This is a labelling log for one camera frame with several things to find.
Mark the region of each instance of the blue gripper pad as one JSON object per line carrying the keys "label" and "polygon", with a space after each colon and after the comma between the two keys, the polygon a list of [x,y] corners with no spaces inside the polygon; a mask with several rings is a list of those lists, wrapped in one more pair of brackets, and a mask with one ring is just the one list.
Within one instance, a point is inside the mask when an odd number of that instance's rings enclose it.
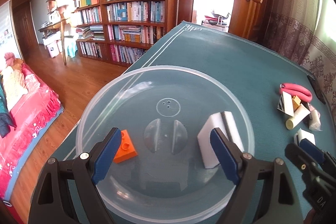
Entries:
{"label": "blue gripper pad", "polygon": [[304,138],[301,140],[299,147],[302,148],[308,155],[310,155],[318,164],[323,164],[324,154],[312,142]]}
{"label": "blue gripper pad", "polygon": [[121,131],[117,129],[95,161],[94,172],[91,178],[94,185],[97,185],[98,182],[105,178],[120,145]]}
{"label": "blue gripper pad", "polygon": [[226,178],[231,180],[235,185],[238,185],[240,178],[238,176],[236,160],[214,129],[210,133],[210,144],[222,166]]}

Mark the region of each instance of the screw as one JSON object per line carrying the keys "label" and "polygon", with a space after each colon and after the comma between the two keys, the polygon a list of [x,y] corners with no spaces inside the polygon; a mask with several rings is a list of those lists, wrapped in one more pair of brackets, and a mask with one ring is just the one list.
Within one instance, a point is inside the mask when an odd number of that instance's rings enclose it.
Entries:
{"label": "screw", "polygon": [[79,156],[81,159],[87,159],[89,157],[88,153],[81,153],[81,155]]}
{"label": "screw", "polygon": [[276,158],[275,162],[279,165],[283,165],[284,164],[284,160],[282,158]]}
{"label": "screw", "polygon": [[244,159],[252,159],[252,155],[250,153],[243,153]]}
{"label": "screw", "polygon": [[55,158],[50,158],[50,159],[48,159],[48,163],[49,163],[49,164],[53,164],[55,161],[56,161]]}

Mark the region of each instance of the pink storage box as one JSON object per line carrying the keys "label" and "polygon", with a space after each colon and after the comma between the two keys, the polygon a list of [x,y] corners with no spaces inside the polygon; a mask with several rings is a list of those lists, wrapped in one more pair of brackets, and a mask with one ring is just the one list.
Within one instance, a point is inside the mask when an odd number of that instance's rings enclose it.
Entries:
{"label": "pink storage box", "polygon": [[59,55],[59,50],[58,50],[58,46],[57,46],[57,42],[54,41],[52,43],[50,43],[49,45],[47,45],[48,51],[50,56],[53,58],[57,55]]}

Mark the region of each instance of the wooden floor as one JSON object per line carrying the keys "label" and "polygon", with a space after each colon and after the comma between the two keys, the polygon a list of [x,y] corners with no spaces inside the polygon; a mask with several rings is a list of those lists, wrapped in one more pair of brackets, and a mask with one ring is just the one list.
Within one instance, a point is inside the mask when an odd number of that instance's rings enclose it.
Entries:
{"label": "wooden floor", "polygon": [[67,57],[65,67],[62,54],[49,58],[41,45],[29,53],[25,62],[55,90],[64,106],[64,112],[46,131],[24,164],[13,190],[10,201],[27,223],[31,194],[44,163],[78,122],[92,97],[126,68],[79,56]]}

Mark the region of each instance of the small wooden table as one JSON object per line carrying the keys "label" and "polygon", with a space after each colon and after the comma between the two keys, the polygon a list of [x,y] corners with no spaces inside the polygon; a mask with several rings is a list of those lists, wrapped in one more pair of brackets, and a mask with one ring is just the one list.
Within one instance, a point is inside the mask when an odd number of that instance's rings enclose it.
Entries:
{"label": "small wooden table", "polygon": [[63,61],[64,61],[65,66],[67,65],[67,60],[66,60],[66,53],[65,53],[65,48],[64,48],[64,26],[69,23],[70,23],[70,18],[62,18],[60,21],[52,25],[48,25],[42,29],[39,29],[39,32],[44,33],[45,39],[47,38],[47,30],[55,30],[55,29],[61,30],[62,53],[63,53]]}

